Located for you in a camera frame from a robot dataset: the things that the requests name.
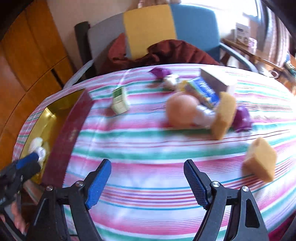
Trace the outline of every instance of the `wooden cabinet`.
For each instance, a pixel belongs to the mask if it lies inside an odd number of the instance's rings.
[[[25,12],[32,35],[46,64],[51,68],[65,58],[67,53],[47,3],[44,0],[34,1]]]
[[[7,130],[15,140],[17,139],[23,124],[37,106],[38,103],[34,102],[30,95],[26,93],[13,110],[5,125],[5,130]]]
[[[35,0],[0,42],[0,170],[12,161],[18,134],[29,115],[72,75],[46,0]]]
[[[7,166],[12,161],[13,148],[16,139],[7,131],[3,130],[0,135],[0,169]]]
[[[27,91],[49,67],[31,34],[25,12],[10,26],[2,45],[10,67]]]
[[[73,75],[73,70],[68,57],[64,58],[57,65],[55,65],[54,70],[63,84],[67,83],[67,81]]]
[[[41,103],[46,97],[62,90],[51,71],[46,72],[28,91],[35,103]]]
[[[0,130],[3,130],[13,109],[24,96],[25,91],[18,82],[0,45]]]

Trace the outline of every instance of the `red cloth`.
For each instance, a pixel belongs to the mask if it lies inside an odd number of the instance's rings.
[[[124,69],[132,69],[158,64],[214,64],[219,65],[210,55],[183,40],[164,40],[148,48],[144,57],[131,60],[126,57],[124,33],[120,34],[110,47],[100,74],[107,74]]]

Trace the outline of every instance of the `yellow sponge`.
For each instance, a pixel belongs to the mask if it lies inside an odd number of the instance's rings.
[[[257,138],[248,149],[244,164],[264,182],[274,180],[276,151],[262,137]]]
[[[220,102],[216,110],[216,118],[211,125],[211,132],[215,139],[222,139],[232,125],[236,113],[236,103],[232,95],[220,92]]]

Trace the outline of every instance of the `gold tray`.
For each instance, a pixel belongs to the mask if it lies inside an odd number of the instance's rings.
[[[30,132],[20,158],[24,158],[29,154],[29,146],[32,140],[36,137],[41,137],[43,139],[42,146],[46,150],[46,158],[41,171],[32,177],[32,181],[34,181],[35,183],[41,183],[42,175],[47,164],[47,159],[53,148],[55,140],[57,139],[60,130],[63,127],[71,109],[73,108],[83,91],[84,89],[76,91],[48,105],[38,118],[32,131]]]

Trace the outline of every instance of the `human hand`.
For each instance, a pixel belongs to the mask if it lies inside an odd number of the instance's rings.
[[[28,230],[28,225],[26,224],[25,220],[23,219],[18,207],[17,202],[14,201],[11,204],[11,213],[14,215],[13,223],[15,227],[23,234]],[[5,217],[0,215],[3,222],[5,222]]]

